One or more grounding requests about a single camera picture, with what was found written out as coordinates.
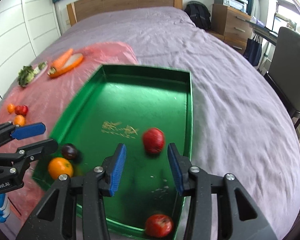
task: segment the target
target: drawer handle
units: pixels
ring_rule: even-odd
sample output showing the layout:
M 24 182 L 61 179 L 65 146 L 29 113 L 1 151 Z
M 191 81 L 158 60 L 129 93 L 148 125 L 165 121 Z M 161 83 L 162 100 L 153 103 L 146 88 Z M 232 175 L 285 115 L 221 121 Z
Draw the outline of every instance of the drawer handle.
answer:
M 245 30 L 243 30 L 243 29 L 240 29 L 240 28 L 237 28 L 237 27 L 234 27 L 236 30 L 238 30 L 238 31 L 240 31 L 240 32 L 243 32 L 243 33 L 245 33 L 246 31 Z
M 242 48 L 240 48 L 240 47 L 237 47 L 237 46 L 232 46 L 232 48 L 234 48 L 234 49 L 240 49 L 240 50 L 242 50 Z
M 243 21 L 243 22 L 246 21 L 245 19 L 243 19 L 243 18 L 241 18 L 241 17 L 239 17 L 239 16 L 236 16 L 236 18 L 239 19 L 239 20 L 241 20 L 241 21 Z

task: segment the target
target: small orange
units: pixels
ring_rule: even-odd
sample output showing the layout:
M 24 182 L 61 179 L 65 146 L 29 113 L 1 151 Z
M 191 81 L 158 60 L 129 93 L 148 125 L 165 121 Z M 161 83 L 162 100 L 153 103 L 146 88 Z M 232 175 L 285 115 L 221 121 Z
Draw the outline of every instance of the small orange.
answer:
M 24 116 L 22 116 L 21 114 L 18 114 L 14 120 L 13 120 L 13 124 L 16 125 L 20 125 L 20 126 L 24 126 L 26 124 L 26 119 L 24 118 Z
M 61 174 L 73 176 L 73 167 L 65 158 L 57 157 L 52 159 L 48 165 L 48 172 L 53 179 L 57 179 Z
M 13 104 L 8 104 L 7 110 L 9 113 L 13 113 L 14 112 L 14 105 Z

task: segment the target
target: desk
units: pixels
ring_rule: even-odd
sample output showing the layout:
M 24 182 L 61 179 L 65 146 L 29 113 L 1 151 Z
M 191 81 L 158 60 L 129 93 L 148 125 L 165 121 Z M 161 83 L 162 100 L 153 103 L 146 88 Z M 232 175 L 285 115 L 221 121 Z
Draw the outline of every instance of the desk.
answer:
M 277 44 L 278 35 L 277 33 L 271 31 L 266 27 L 261 27 L 255 23 L 249 22 L 250 27 L 253 29 L 253 32 L 265 40 L 269 41 L 274 46 Z

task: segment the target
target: wooden drawer cabinet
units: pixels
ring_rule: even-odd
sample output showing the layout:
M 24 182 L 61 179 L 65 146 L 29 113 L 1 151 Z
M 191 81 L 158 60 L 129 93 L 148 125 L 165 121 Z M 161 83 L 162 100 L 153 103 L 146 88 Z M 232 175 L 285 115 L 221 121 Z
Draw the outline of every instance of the wooden drawer cabinet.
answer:
M 252 36 L 252 28 L 245 20 L 251 16 L 221 4 L 213 4 L 211 31 L 224 38 L 224 43 L 243 54 L 247 47 L 247 40 Z
M 221 41 L 224 41 L 225 37 L 219 33 L 216 33 L 214 31 L 207 31 L 209 34 L 215 36 L 216 38 L 218 38 Z
M 246 42 L 235 40 L 230 37 L 225 37 L 224 43 L 228 44 L 231 48 L 235 49 L 237 52 L 239 52 L 242 55 L 247 47 Z
M 250 28 L 249 23 L 240 20 L 243 19 L 243 17 L 240 18 L 239 16 L 242 17 L 241 15 L 238 15 L 237 12 L 233 12 L 231 10 L 227 11 L 227 19 L 223 35 L 247 41 L 247 39 L 249 39 L 252 35 L 252 28 Z

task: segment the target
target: bed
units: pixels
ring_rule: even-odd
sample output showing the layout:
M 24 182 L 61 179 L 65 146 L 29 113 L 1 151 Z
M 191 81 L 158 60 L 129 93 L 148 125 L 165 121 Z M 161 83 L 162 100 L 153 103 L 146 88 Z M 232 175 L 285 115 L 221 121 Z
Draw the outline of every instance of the bed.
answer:
M 182 4 L 182 0 L 76 1 L 67 6 L 72 27 L 33 63 L 70 47 L 120 41 L 132 48 L 139 64 L 189 70 L 192 163 L 211 174 L 235 174 L 282 239 L 300 208 L 300 144 L 293 123 L 264 78 L 235 50 L 196 28 L 180 10 Z M 7 103 L 4 98 L 2 109 Z M 186 217 L 187 205 L 178 239 L 183 238 Z M 11 215 L 1 227 L 13 239 L 20 225 Z M 211 239 L 217 239 L 216 205 Z

